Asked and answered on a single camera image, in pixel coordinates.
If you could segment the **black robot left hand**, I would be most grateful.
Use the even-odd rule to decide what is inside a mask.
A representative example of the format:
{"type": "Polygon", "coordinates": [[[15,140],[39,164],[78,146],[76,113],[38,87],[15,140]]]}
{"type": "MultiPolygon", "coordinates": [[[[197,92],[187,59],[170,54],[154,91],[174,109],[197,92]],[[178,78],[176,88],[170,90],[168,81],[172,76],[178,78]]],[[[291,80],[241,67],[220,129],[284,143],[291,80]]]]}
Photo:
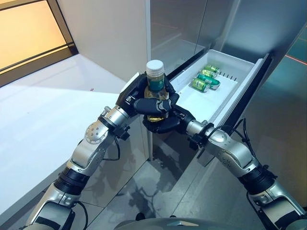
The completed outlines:
{"type": "Polygon", "coordinates": [[[119,94],[116,105],[121,107],[130,117],[141,115],[164,115],[176,105],[179,94],[176,93],[167,77],[164,77],[168,99],[148,99],[144,97],[145,88],[148,86],[146,73],[131,78],[129,83],[119,94]]]}

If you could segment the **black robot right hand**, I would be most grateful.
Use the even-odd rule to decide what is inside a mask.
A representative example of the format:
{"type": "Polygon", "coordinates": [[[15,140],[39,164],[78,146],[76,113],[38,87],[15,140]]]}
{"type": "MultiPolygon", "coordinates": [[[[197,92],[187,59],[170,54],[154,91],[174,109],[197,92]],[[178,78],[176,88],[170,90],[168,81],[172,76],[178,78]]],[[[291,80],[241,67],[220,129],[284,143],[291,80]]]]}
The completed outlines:
{"type": "Polygon", "coordinates": [[[143,118],[143,125],[152,133],[163,134],[171,131],[176,131],[180,134],[185,134],[187,126],[196,118],[190,111],[176,105],[173,110],[168,113],[168,118],[158,122],[150,122],[147,117],[143,118]]]}

